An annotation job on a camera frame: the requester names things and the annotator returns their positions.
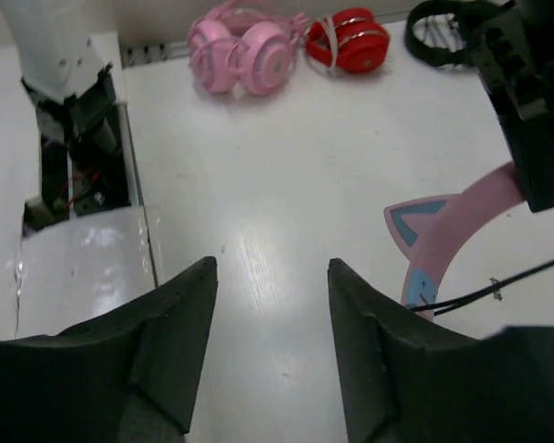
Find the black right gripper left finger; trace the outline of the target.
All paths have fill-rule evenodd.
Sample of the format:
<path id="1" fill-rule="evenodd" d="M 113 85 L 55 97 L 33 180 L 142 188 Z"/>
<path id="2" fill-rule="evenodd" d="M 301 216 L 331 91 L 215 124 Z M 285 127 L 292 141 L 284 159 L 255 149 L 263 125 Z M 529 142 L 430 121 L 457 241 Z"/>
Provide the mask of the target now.
<path id="1" fill-rule="evenodd" d="M 191 427 L 218 290 L 205 257 L 55 335 L 0 341 L 0 442 L 172 441 Z"/>

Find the pink blue cat-ear headphones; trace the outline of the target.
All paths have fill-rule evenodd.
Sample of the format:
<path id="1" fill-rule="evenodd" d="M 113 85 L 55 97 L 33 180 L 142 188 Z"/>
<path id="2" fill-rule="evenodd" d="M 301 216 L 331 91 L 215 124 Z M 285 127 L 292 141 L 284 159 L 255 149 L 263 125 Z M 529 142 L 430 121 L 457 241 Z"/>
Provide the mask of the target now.
<path id="1" fill-rule="evenodd" d="M 487 223 L 524 202 L 515 166 L 506 163 L 458 194 L 417 198 L 389 206 L 384 219 L 409 261 L 401 304 L 423 306 L 431 320 L 440 284 L 464 244 Z"/>

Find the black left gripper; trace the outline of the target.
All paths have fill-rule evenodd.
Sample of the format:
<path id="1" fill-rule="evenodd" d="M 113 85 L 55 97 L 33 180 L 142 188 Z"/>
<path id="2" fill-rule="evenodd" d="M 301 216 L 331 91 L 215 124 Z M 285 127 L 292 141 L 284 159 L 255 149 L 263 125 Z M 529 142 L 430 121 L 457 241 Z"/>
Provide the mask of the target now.
<path id="1" fill-rule="evenodd" d="M 554 208 L 554 1 L 468 1 L 467 41 L 531 211 Z"/>

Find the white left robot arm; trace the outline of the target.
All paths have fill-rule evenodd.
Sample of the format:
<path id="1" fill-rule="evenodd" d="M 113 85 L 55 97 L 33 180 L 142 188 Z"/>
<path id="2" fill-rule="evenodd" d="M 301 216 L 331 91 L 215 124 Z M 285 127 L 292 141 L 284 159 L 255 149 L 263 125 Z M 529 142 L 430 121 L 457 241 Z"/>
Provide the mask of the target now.
<path id="1" fill-rule="evenodd" d="M 43 136 L 116 148 L 106 120 L 115 95 L 110 67 L 95 50 L 73 1 L 3 1 L 18 50 L 21 82 Z M 433 67 L 476 68 L 487 87 L 534 212 L 554 207 L 554 1 L 425 1 L 408 14 L 405 48 Z M 260 2 L 227 1 L 196 19 L 187 35 L 199 84 L 225 93 L 241 84 L 267 95 L 287 80 L 295 53 L 331 70 L 380 68 L 389 33 L 366 8 L 309 20 L 266 13 Z"/>

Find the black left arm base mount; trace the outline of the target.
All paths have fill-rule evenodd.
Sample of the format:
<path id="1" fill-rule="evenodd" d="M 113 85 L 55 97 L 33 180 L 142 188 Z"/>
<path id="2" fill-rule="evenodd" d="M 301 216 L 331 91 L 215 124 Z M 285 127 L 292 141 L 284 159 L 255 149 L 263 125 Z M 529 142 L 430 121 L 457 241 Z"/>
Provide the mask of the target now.
<path id="1" fill-rule="evenodd" d="M 40 131 L 40 194 L 24 205 L 23 233 L 130 205 L 120 108 L 106 65 L 82 95 L 54 102 L 27 82 Z"/>

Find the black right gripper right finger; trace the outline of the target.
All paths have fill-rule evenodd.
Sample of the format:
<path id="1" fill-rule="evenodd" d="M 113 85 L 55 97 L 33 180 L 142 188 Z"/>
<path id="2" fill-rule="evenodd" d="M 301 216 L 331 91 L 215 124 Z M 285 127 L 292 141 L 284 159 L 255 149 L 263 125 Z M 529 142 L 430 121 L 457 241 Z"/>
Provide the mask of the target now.
<path id="1" fill-rule="evenodd" d="M 352 442 L 554 442 L 554 327 L 483 340 L 405 309 L 339 258 L 331 324 Z"/>

